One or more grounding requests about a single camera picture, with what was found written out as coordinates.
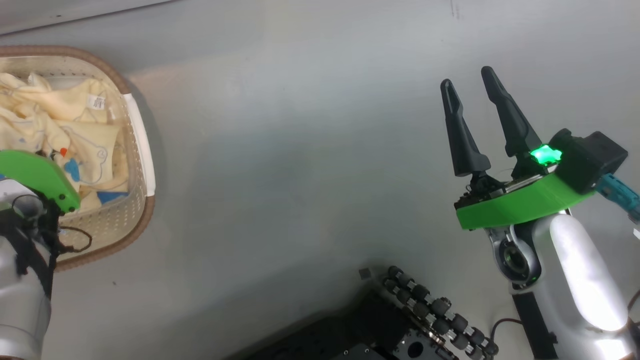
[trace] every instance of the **cream-colored fabric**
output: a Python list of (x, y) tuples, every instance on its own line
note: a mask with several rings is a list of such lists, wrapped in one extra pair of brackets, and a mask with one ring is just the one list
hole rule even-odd
[[(95, 79), (58, 90), (37, 74), (31, 74), (26, 83), (0, 74), (0, 150), (42, 151), (79, 192), (81, 211), (99, 207), (97, 191), (128, 190), (121, 126), (108, 121), (107, 103), (112, 96)], [(65, 169), (71, 161), (77, 164), (79, 179)]]

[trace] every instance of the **black roller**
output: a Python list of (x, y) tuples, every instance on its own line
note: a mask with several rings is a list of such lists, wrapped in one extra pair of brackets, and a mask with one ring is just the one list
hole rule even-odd
[(389, 276), (391, 277), (396, 277), (397, 274), (403, 273), (403, 271), (400, 270), (400, 268), (397, 266), (390, 266), (388, 272), (389, 272)]
[(413, 278), (406, 273), (401, 273), (400, 276), (398, 277), (398, 283), (403, 287), (407, 287), (407, 285), (409, 285), (409, 282), (412, 282), (412, 281), (413, 281)]
[(474, 330), (474, 333), (471, 334), (471, 336), (469, 337), (469, 341), (471, 341), (471, 344), (473, 345), (482, 344), (484, 341), (484, 334), (482, 333), (482, 331), (478, 330), (476, 327), (472, 327), (471, 329)]
[(494, 356), (496, 354), (498, 354), (498, 345), (496, 345), (493, 341), (491, 341), (491, 339), (487, 338), (486, 340), (487, 344), (484, 347), (484, 352), (486, 352), (488, 355)]
[(429, 289), (418, 284), (413, 287), (413, 289), (411, 290), (411, 294), (413, 295), (414, 298), (418, 300), (424, 300), (424, 297), (429, 295)]
[(456, 334), (456, 337), (451, 340), (451, 343), (458, 349), (464, 350), (467, 345), (469, 345), (469, 340), (463, 334)]
[(433, 325), (431, 327), (435, 332), (437, 332), (440, 335), (446, 334), (451, 329), (447, 320), (443, 320), (443, 319), (436, 319), (436, 321), (433, 322)]
[(387, 289), (387, 291), (389, 291), (390, 293), (394, 293), (394, 289), (396, 288), (396, 282), (393, 281), (392, 279), (385, 279), (382, 282), (382, 285), (384, 285), (385, 289)]
[(411, 293), (409, 291), (404, 290), (404, 289), (400, 289), (400, 291), (396, 294), (396, 297), (397, 297), (398, 301), (400, 301), (400, 303), (402, 303), (402, 305), (406, 305), (406, 303), (411, 298)]
[(429, 314), (429, 308), (427, 305), (419, 302), (413, 306), (413, 314), (420, 320), (424, 319)]
[(480, 360), (482, 359), (483, 355), (484, 354), (482, 353), (482, 350), (480, 350), (479, 347), (474, 347), (474, 349), (471, 350), (471, 352), (467, 352), (467, 356), (469, 356), (471, 360)]
[(433, 304), (431, 305), (431, 311), (433, 311), (433, 313), (437, 316), (444, 316), (444, 314), (449, 310), (450, 307), (451, 303), (447, 299), (440, 298), (436, 299), (433, 302)]
[(456, 316), (453, 317), (453, 320), (451, 320), (451, 328), (456, 332), (463, 332), (468, 325), (469, 322), (467, 319), (462, 317), (460, 314), (456, 314)]

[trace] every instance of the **brown basket rim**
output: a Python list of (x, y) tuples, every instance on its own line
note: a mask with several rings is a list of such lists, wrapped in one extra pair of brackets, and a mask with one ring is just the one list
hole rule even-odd
[[(70, 46), (55, 45), (0, 46), (0, 58), (15, 58), (21, 56), (68, 56), (70, 58), (76, 58), (86, 61), (105, 73), (105, 75), (107, 75), (107, 77), (113, 81), (121, 94), (124, 95), (131, 93), (126, 80), (113, 67), (111, 67), (104, 60), (87, 51), (76, 49), (75, 47)], [(76, 268), (81, 265), (92, 263), (109, 255), (113, 255), (116, 252), (131, 245), (131, 243), (136, 241), (149, 225), (151, 216), (154, 213), (155, 203), (156, 198), (154, 196), (150, 196), (145, 199), (145, 207), (142, 211), (142, 216), (140, 216), (138, 223), (133, 228), (133, 230), (131, 230), (131, 232), (127, 234), (127, 236), (105, 247), (89, 251), (86, 254), (81, 254), (74, 258), (61, 260), (56, 266), (56, 272), (61, 272)]]

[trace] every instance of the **gray floor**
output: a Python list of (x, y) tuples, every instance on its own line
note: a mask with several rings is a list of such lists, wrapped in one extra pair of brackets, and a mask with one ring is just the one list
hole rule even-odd
[[(0, 38), (89, 50), (135, 86), (158, 182), (145, 234), (55, 278), (44, 359), (219, 359), (345, 303), (395, 263), (487, 329), (515, 310), (486, 238), (459, 229), (439, 84), (507, 177), (480, 68), (543, 139), (600, 129), (640, 188), (637, 1), (181, 0)], [(575, 210), (625, 296), (624, 213)], [(499, 359), (530, 359), (505, 325)]]

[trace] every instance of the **green bracket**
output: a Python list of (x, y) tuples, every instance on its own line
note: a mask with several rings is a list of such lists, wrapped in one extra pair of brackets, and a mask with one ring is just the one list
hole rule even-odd
[(80, 208), (80, 195), (49, 158), (20, 150), (0, 151), (0, 174), (44, 194), (66, 213)]
[(457, 210), (463, 229), (500, 227), (535, 220), (570, 208), (594, 192), (580, 195), (555, 174), (492, 200)]

